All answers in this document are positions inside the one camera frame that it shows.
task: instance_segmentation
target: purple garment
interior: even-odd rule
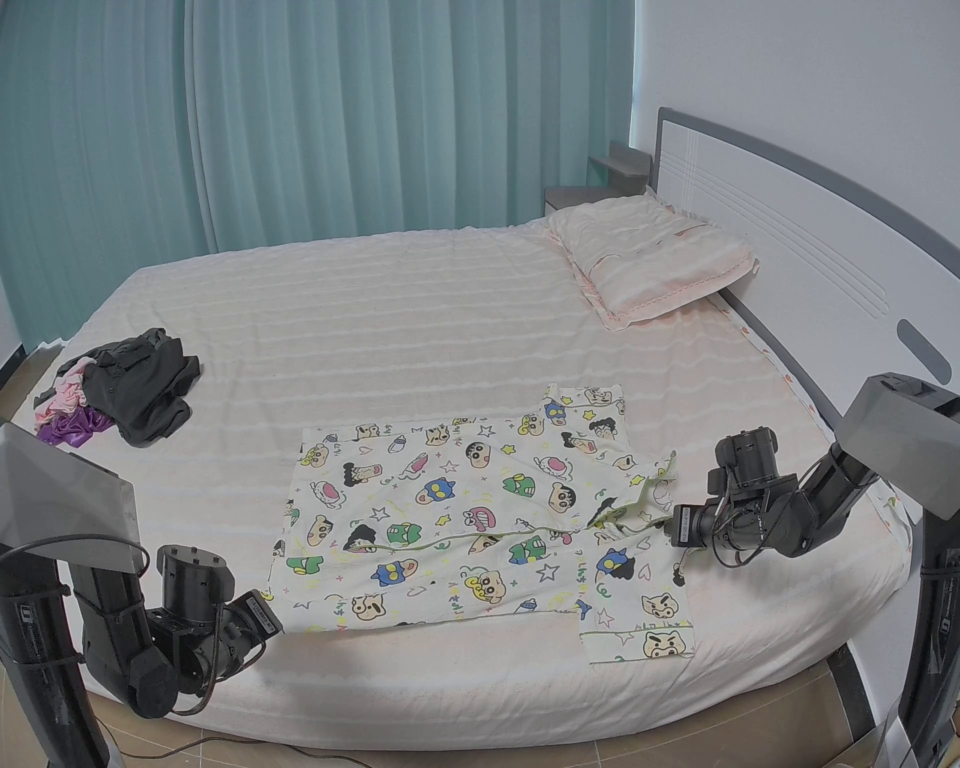
[[[113,419],[89,406],[82,406],[69,416],[57,416],[40,427],[36,436],[50,445],[68,443],[79,448],[94,432],[104,432],[113,426]]]

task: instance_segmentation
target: curtain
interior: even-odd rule
[[[141,266],[542,214],[626,140],[632,0],[7,0],[0,276],[25,342]]]

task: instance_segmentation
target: floor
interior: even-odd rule
[[[40,349],[0,390],[0,418],[9,419],[59,353]],[[0,765],[43,768],[45,757],[0,667]],[[175,756],[152,756],[211,735],[225,735],[172,720],[141,720],[128,709],[90,696],[94,711],[129,768],[339,768],[356,763],[308,750],[300,755],[278,744],[222,741],[191,747]],[[348,757],[371,768],[821,768],[851,745],[851,731],[825,661],[782,683],[751,691],[682,721],[643,733],[557,747],[466,752],[356,752]]]

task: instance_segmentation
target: star print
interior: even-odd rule
[[[609,613],[607,613],[606,608],[600,609],[600,613],[597,614],[597,624],[602,624],[609,629],[610,625],[613,624],[614,621],[615,619]]]
[[[551,565],[550,563],[544,563],[543,568],[537,571],[537,573],[540,575],[541,582],[553,582],[553,581],[556,581],[554,577],[557,575],[558,570],[560,570],[559,565]]]

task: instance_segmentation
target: bed sheet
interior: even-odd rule
[[[678,451],[676,500],[699,502],[713,447],[760,424],[781,471],[827,441],[784,377],[707,300],[611,333],[541,222],[406,232],[150,267],[97,310],[59,362],[163,326],[204,372],[193,417],[145,449],[115,430],[79,452],[135,488],[148,549],[225,556],[259,587],[306,425],[507,416],[545,385],[619,384],[630,440]],[[37,385],[48,386],[45,377]],[[29,426],[29,401],[15,418]],[[690,659],[590,666],[573,614],[275,637],[195,725],[334,749],[468,749],[637,732],[822,659],[905,579],[905,548],[866,500],[836,540],[728,571],[687,560]],[[143,582],[159,603],[159,579]],[[68,601],[77,635],[79,612]],[[92,690],[101,691],[89,677]]]

